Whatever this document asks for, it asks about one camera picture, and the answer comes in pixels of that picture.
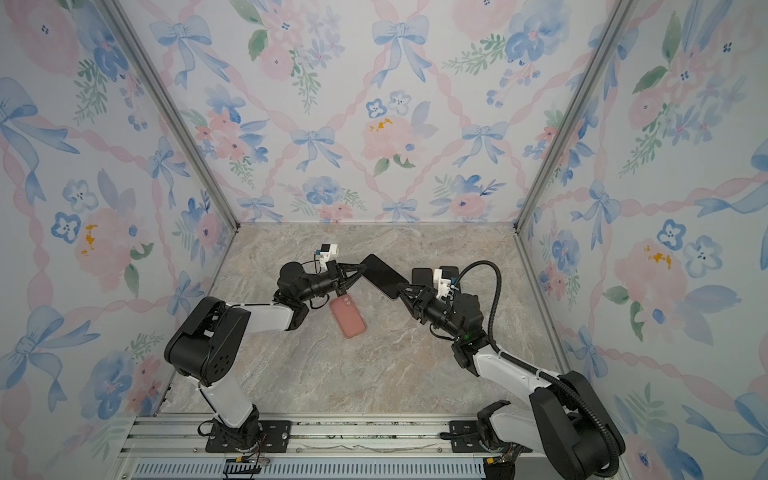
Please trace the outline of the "pink phone case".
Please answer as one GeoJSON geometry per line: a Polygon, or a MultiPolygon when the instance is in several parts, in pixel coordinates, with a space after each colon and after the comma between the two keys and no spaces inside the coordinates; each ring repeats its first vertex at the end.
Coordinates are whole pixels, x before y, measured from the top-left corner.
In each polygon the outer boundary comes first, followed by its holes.
{"type": "Polygon", "coordinates": [[[349,295],[339,296],[333,299],[329,305],[346,339],[354,338],[366,331],[365,321],[349,295]]]}

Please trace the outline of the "black phone case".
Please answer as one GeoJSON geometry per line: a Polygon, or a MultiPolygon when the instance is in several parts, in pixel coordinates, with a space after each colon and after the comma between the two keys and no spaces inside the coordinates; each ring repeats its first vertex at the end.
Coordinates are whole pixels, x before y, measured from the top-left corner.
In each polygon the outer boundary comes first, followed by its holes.
{"type": "Polygon", "coordinates": [[[411,272],[411,283],[421,286],[433,285],[433,270],[426,267],[416,267],[411,272]]]}

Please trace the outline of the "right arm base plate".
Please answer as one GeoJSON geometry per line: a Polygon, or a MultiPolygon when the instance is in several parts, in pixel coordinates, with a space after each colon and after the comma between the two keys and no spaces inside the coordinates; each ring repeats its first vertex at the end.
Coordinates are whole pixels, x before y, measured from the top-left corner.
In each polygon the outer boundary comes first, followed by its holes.
{"type": "Polygon", "coordinates": [[[449,421],[446,435],[453,453],[493,453],[500,446],[490,423],[480,419],[449,421]]]}

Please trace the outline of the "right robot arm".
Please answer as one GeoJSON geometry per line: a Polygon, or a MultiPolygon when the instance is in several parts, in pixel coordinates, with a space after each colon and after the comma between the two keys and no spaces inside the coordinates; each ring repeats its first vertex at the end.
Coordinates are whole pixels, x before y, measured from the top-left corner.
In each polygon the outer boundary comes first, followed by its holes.
{"type": "Polygon", "coordinates": [[[524,451],[540,452],[564,479],[614,476],[625,441],[586,377],[550,372],[496,346],[482,327],[476,296],[456,293],[443,300],[435,288],[402,284],[400,298],[411,316],[446,333],[458,366],[496,383],[523,401],[516,412],[507,400],[477,414],[470,431],[454,439],[491,453],[488,465],[512,464],[524,451]]]}

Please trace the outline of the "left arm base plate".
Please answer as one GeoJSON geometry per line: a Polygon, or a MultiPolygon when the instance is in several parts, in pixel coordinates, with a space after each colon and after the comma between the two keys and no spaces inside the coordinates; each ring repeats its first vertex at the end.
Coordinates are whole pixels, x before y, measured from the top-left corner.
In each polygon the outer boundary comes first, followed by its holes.
{"type": "Polygon", "coordinates": [[[211,421],[208,433],[199,434],[207,439],[206,453],[285,453],[291,437],[293,423],[288,420],[251,422],[239,429],[211,421]]]}

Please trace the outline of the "black smartphone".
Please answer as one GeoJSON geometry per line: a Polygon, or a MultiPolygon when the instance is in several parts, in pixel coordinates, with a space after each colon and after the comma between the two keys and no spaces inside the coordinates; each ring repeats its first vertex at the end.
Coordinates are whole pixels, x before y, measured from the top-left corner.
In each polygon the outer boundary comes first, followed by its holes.
{"type": "Polygon", "coordinates": [[[409,283],[403,275],[375,254],[366,256],[362,264],[365,266],[363,277],[391,300],[399,297],[401,284],[409,283]]]}

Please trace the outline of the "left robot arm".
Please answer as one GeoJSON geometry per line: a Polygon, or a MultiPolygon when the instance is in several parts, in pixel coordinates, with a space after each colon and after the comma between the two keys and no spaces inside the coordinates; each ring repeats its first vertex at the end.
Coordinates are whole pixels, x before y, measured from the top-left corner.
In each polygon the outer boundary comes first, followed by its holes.
{"type": "Polygon", "coordinates": [[[164,359],[183,377],[196,382],[214,412],[213,424],[227,433],[258,428],[257,407],[245,396],[231,372],[245,336],[298,329],[311,301],[335,293],[341,298],[366,271],[363,264],[331,260],[311,273],[299,262],[284,264],[270,302],[228,303],[207,296],[188,315],[167,343],[164,359]]]}

